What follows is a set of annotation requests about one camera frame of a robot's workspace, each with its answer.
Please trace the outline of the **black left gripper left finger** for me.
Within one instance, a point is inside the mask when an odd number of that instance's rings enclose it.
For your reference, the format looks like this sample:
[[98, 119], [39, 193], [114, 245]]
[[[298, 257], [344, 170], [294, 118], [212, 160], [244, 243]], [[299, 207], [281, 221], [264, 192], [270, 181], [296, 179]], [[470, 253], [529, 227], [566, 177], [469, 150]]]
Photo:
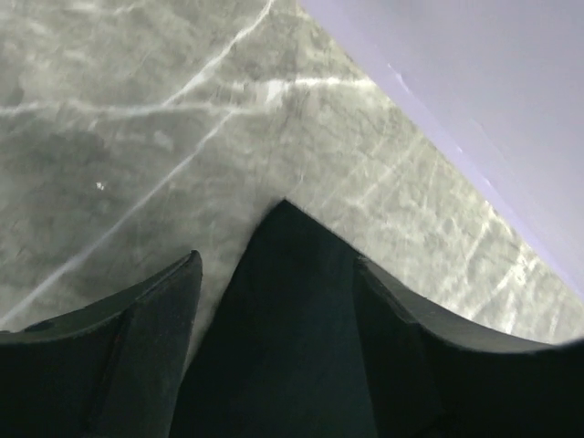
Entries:
[[81, 309], [1, 335], [4, 437], [166, 437], [202, 282], [191, 252]]

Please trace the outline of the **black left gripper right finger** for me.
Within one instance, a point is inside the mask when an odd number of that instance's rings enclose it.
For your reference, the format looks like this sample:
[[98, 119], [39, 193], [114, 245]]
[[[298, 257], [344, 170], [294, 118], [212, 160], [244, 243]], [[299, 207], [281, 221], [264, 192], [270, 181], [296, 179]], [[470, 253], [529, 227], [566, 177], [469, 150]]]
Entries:
[[580, 437], [583, 344], [481, 326], [366, 258], [354, 308], [381, 437]]

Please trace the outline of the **black t-shirt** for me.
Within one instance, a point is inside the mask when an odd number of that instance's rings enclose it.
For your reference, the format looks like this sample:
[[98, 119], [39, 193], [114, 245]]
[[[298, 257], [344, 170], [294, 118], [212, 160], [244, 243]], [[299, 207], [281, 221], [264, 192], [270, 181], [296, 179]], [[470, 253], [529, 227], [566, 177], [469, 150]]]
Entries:
[[356, 251], [290, 202], [255, 229], [186, 371], [174, 437], [372, 437]]

